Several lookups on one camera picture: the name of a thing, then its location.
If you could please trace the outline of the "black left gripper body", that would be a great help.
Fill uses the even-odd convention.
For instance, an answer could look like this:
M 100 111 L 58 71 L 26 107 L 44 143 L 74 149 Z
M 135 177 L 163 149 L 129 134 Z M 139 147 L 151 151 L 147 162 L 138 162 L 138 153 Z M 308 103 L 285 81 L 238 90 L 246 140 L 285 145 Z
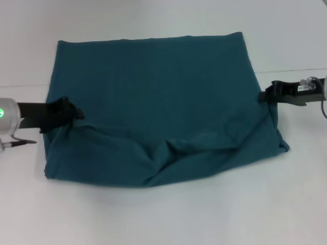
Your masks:
M 67 98 L 51 103 L 17 103 L 21 122 L 19 129 L 39 128 L 47 133 L 67 124 Z

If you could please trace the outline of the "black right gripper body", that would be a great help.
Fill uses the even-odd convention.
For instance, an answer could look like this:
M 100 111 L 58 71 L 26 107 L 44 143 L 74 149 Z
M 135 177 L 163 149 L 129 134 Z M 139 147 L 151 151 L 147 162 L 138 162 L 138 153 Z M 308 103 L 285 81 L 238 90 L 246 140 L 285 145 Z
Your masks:
M 309 77 L 300 82 L 273 81 L 275 103 L 290 105 L 306 105 L 310 102 L 326 100 L 326 81 L 317 77 Z

